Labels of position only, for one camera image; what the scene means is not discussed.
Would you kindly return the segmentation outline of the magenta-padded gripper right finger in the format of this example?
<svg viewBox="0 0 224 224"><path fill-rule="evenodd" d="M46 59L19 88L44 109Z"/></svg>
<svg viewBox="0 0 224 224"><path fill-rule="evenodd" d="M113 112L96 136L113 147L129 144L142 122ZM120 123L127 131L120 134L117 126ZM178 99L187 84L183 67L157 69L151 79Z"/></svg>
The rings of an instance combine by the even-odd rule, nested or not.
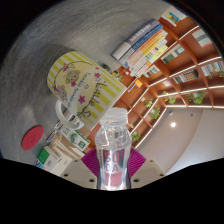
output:
<svg viewBox="0 0 224 224"><path fill-rule="evenodd" d="M128 161L128 176L132 189L140 188L166 176L155 159L146 159L132 149Z"/></svg>

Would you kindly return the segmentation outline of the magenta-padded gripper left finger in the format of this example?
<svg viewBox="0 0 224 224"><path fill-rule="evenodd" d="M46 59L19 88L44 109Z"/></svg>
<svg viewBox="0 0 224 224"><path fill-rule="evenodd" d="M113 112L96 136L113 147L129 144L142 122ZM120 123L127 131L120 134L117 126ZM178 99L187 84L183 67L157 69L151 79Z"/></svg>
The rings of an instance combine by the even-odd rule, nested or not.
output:
<svg viewBox="0 0 224 224"><path fill-rule="evenodd" d="M99 176L97 152L92 149L81 159L73 160L61 177L84 188L96 189Z"/></svg>

